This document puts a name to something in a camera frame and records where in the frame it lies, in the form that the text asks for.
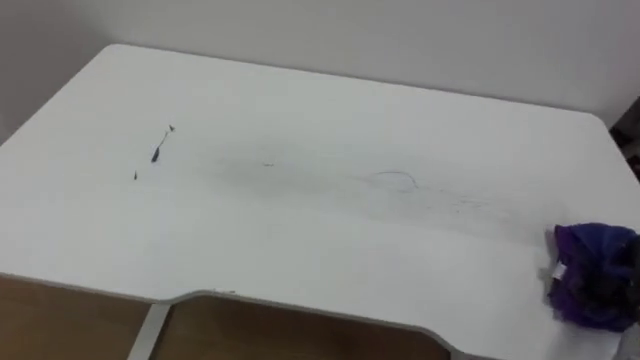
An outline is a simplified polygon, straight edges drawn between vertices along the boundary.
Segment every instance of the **white desk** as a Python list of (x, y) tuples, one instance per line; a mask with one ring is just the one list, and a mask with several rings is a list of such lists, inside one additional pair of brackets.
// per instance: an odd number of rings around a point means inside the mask
[(619, 336), (544, 304), (545, 230), (640, 229), (592, 115), (119, 45), (0, 168), (0, 273), (365, 318), (497, 359), (610, 359)]

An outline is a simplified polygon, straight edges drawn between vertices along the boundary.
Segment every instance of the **floor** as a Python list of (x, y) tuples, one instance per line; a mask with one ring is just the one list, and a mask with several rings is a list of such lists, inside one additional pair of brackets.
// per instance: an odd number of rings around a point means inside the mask
[[(0, 359), (125, 360), (148, 305), (0, 278)], [(238, 301), (173, 308), (154, 360), (446, 360), (426, 335)]]

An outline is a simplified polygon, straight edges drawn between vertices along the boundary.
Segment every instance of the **scribble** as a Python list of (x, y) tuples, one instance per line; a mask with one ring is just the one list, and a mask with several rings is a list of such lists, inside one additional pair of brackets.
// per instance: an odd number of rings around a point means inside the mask
[(413, 183), (413, 187), (415, 187), (416, 189), (418, 188), (418, 182), (408, 172), (404, 172), (404, 171), (380, 171), (380, 172), (377, 172), (377, 173), (375, 173), (373, 175), (382, 175), (382, 174), (399, 174), (399, 175), (407, 176), (409, 179), (411, 179), (411, 182)]

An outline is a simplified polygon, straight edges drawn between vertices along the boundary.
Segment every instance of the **crumpled cloth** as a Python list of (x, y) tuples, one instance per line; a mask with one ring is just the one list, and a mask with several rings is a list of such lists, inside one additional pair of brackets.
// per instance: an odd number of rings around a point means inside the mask
[(622, 332), (638, 320), (640, 238), (599, 223), (555, 227), (558, 262), (549, 300), (566, 321)]

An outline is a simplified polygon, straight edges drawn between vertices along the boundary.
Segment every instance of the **desk leg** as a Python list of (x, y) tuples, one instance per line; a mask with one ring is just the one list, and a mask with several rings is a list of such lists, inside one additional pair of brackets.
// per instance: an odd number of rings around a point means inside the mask
[(170, 309), (171, 305), (151, 305), (127, 360), (149, 360), (151, 358)]

